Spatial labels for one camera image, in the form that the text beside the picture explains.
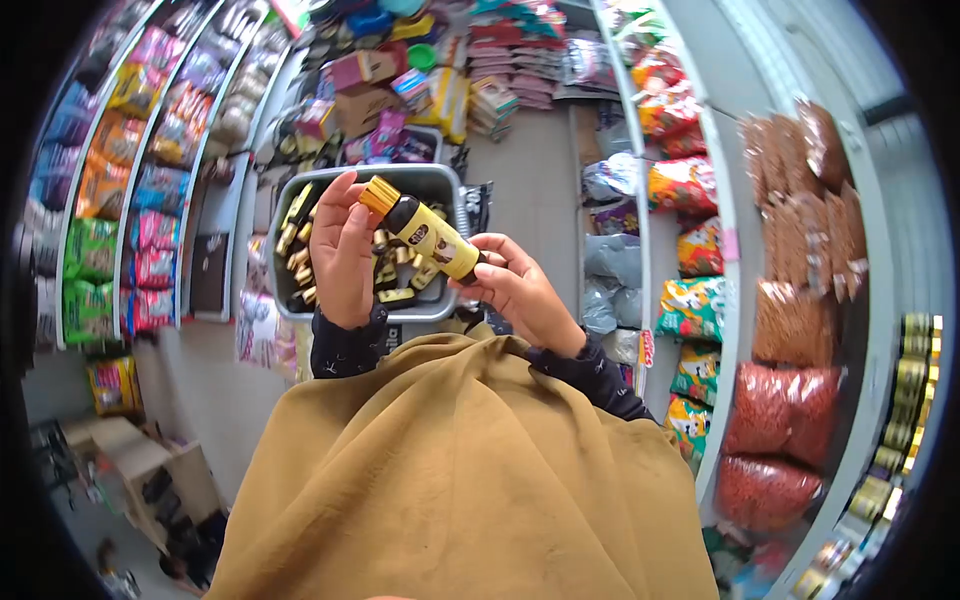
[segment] pink label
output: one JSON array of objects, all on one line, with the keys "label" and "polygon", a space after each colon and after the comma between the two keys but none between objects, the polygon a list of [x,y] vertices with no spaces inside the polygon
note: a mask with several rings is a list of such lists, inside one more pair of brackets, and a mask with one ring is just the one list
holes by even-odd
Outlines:
[{"label": "pink label", "polygon": [[736,229],[724,229],[720,235],[720,254],[723,259],[740,260],[740,243],[737,241]]}]

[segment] right hand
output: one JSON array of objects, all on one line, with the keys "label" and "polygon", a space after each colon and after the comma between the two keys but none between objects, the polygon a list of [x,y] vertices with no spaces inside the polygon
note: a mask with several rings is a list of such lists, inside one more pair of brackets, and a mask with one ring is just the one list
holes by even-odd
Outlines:
[{"label": "right hand", "polygon": [[464,298],[493,306],[533,346],[566,358],[579,354],[587,334],[567,312],[537,261],[502,233],[480,233],[469,242],[488,262],[473,268],[477,280],[470,286],[454,279],[447,284],[460,289]]}]

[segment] red bag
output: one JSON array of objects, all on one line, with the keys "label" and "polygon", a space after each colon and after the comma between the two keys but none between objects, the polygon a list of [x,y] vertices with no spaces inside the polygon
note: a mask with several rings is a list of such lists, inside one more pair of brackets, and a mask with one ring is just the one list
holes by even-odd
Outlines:
[{"label": "red bag", "polygon": [[823,484],[779,459],[725,456],[717,473],[716,508],[745,529],[782,531],[800,520]]},{"label": "red bag", "polygon": [[814,468],[827,459],[840,369],[774,371],[741,363],[724,454],[784,452]]}]

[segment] green bag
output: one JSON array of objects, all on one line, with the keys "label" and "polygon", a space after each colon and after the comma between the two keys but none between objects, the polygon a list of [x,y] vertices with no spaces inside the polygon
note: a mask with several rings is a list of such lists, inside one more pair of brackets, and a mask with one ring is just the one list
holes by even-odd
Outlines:
[{"label": "green bag", "polygon": [[680,363],[673,376],[670,391],[683,394],[713,406],[720,376],[720,348],[696,342],[684,342]]},{"label": "green bag", "polygon": [[64,279],[113,280],[117,224],[101,219],[74,219],[66,234]]},{"label": "green bag", "polygon": [[82,344],[113,338],[113,284],[82,279],[63,283],[63,341]]},{"label": "green bag", "polygon": [[722,276],[667,279],[660,296],[657,335],[723,342],[727,281]]}]

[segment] left hand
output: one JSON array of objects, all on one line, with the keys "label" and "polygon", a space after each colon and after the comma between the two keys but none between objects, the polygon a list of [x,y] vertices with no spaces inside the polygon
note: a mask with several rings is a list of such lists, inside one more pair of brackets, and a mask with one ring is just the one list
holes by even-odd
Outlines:
[{"label": "left hand", "polygon": [[356,171],[346,171],[326,188],[310,234],[317,304],[343,329],[369,323],[373,308],[371,244],[380,216],[357,202],[366,184],[356,179]]}]

